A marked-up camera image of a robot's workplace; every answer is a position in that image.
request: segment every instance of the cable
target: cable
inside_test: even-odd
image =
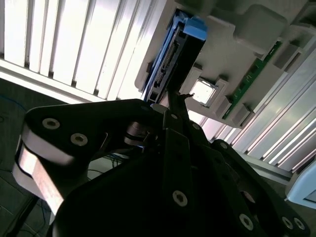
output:
[[[27,232],[27,233],[30,233],[33,236],[33,233],[28,231],[28,230],[20,230],[20,232]]]
[[[13,102],[14,104],[16,104],[18,107],[20,107],[22,110],[24,110],[24,112],[26,112],[26,109],[24,108],[23,105],[21,105],[19,102],[15,101],[15,100],[12,100],[4,95],[0,95],[0,98],[4,99],[4,100],[7,100],[7,101],[10,101],[10,102]]]
[[[36,236],[39,232],[42,231],[42,229],[45,227],[46,225],[46,219],[45,219],[45,213],[44,213],[44,207],[43,207],[43,200],[40,201],[40,206],[41,206],[41,212],[43,214],[43,220],[44,220],[44,223],[42,225],[42,227],[34,234],[32,235],[32,237]]]
[[[12,173],[12,171],[11,171],[11,170],[8,170],[8,169],[0,169],[0,171]]]
[[[96,169],[89,169],[88,171],[94,171],[94,172],[99,172],[100,174],[103,174],[103,172],[96,170]]]

